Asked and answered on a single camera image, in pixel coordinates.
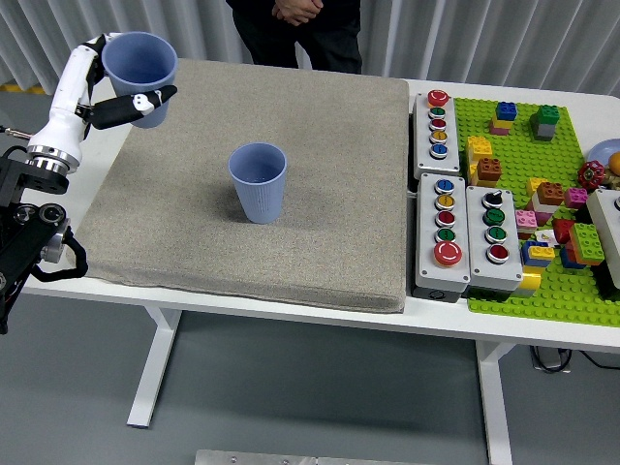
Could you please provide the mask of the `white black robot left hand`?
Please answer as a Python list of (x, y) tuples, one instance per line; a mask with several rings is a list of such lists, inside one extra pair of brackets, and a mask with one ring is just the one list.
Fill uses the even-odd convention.
[(159, 126), (176, 93), (177, 66), (172, 45), (147, 32), (107, 33), (79, 45), (57, 85), (48, 123), (28, 142), (31, 158), (75, 171), (89, 128)]

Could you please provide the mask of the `person's right hand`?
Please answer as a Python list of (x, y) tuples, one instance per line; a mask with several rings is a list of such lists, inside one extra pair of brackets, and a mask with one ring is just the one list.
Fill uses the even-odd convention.
[(304, 3), (298, 0), (276, 0), (271, 14), (293, 26), (298, 26), (306, 20)]

